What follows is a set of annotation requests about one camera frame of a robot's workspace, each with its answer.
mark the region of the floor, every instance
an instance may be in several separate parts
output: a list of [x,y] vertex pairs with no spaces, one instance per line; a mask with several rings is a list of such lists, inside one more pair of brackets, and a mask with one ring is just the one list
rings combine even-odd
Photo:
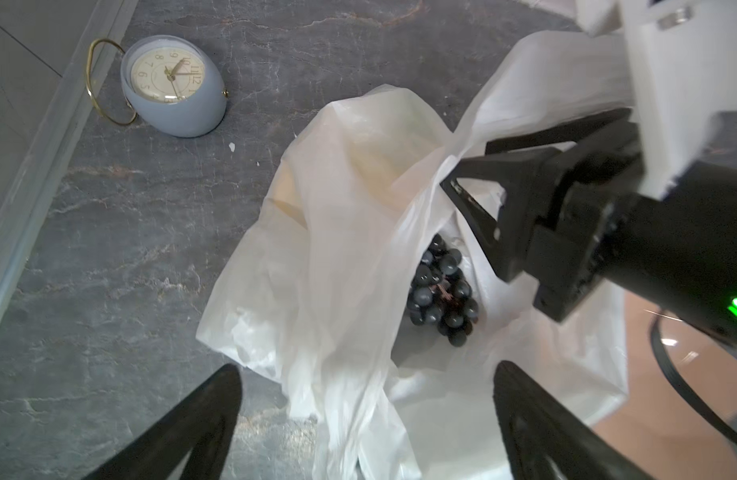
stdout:
[[[389,83],[453,128],[509,49],[546,29],[574,26],[511,0],[140,0],[124,46],[196,43],[229,110],[190,140],[89,120],[0,326],[0,478],[82,476],[219,368],[195,340],[203,306],[318,109]],[[61,64],[46,63],[48,82]],[[119,81],[103,104],[122,104]],[[224,478],[308,478],[313,424],[287,420],[276,384],[243,381]]]
[[95,4],[0,0],[0,206]]

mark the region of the white plastic bag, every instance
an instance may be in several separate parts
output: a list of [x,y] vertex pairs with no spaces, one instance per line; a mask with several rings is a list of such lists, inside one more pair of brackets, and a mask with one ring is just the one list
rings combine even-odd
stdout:
[[[314,478],[354,478],[358,457],[369,480],[508,476],[491,401],[502,359],[586,422],[624,401],[621,292],[601,286],[556,325],[530,306],[535,280],[496,278],[438,185],[488,140],[632,104],[626,69],[620,38],[541,32],[515,46],[453,134],[411,91],[383,86],[327,105],[292,142],[197,338],[280,382],[292,417],[318,419]],[[498,207],[498,188],[468,188]],[[439,230],[463,248],[483,311],[461,349],[401,326]]]

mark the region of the clock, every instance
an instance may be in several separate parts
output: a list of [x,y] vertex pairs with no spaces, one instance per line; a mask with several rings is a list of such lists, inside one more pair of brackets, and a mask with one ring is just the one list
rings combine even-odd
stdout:
[[228,92],[219,69],[194,44],[171,35],[139,40],[124,53],[120,81],[126,101],[136,112],[129,122],[105,114],[91,93],[89,66],[95,46],[113,41],[96,40],[89,48],[86,90],[96,110],[118,125],[131,123],[136,114],[152,127],[175,137],[199,137],[224,118]]

